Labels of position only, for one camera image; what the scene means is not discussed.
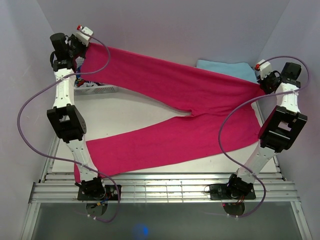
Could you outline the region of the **magenta trousers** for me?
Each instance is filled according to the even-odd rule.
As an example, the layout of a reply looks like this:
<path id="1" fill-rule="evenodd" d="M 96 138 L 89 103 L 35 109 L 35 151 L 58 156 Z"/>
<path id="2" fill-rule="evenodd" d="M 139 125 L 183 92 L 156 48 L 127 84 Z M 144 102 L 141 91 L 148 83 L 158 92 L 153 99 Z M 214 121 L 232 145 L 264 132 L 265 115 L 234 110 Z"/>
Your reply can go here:
<path id="1" fill-rule="evenodd" d="M 87 80 L 131 90 L 187 112 L 135 131 L 87 142 L 100 172 L 125 172 L 183 163 L 247 147 L 260 124 L 248 100 L 263 94 L 233 76 L 90 44 L 81 71 Z"/>

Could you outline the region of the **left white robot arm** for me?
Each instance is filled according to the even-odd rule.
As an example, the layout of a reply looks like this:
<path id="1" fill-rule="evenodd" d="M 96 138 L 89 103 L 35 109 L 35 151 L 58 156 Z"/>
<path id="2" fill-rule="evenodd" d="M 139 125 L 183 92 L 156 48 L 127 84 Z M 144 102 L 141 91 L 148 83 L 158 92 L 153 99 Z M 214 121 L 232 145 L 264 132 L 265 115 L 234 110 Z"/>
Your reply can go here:
<path id="1" fill-rule="evenodd" d="M 53 107 L 46 114 L 57 137 L 67 145 L 77 162 L 80 182 L 76 186 L 85 196 L 100 200 L 106 195 L 106 187 L 89 154 L 85 141 L 86 122 L 74 101 L 77 58 L 85 58 L 92 36 L 93 32 L 86 27 L 70 37 L 64 33 L 50 36 L 54 48 L 50 63 L 57 86 Z"/>

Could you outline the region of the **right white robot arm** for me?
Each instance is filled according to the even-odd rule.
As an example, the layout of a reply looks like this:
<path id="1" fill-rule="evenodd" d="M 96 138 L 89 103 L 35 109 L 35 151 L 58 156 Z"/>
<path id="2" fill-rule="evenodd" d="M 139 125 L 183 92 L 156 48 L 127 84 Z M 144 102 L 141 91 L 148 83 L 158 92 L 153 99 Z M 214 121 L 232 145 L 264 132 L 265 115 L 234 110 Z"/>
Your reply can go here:
<path id="1" fill-rule="evenodd" d="M 270 159 L 293 145 L 308 120 L 298 107 L 301 65 L 286 62 L 282 71 L 278 72 L 268 61 L 261 60 L 255 68 L 260 72 L 260 88 L 267 95 L 276 94 L 277 102 L 258 133 L 257 147 L 244 166 L 229 178 L 225 191 L 232 199 L 253 193 L 255 175 Z"/>

